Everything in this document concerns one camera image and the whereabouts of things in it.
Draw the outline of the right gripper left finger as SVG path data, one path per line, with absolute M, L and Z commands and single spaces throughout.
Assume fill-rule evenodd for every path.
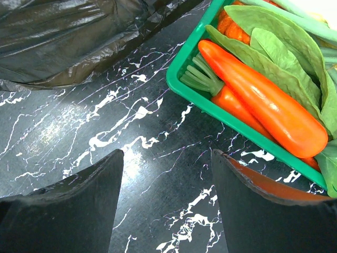
M 1 198 L 1 252 L 108 252 L 124 153 L 35 190 Z

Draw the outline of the black trash bag roll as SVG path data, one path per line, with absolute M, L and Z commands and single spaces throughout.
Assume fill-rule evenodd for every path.
M 91 81 L 198 1 L 1 1 L 1 90 Z

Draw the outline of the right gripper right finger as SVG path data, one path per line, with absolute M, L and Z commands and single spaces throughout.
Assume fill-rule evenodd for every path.
M 276 182 L 212 152 L 229 252 L 336 252 L 336 200 Z

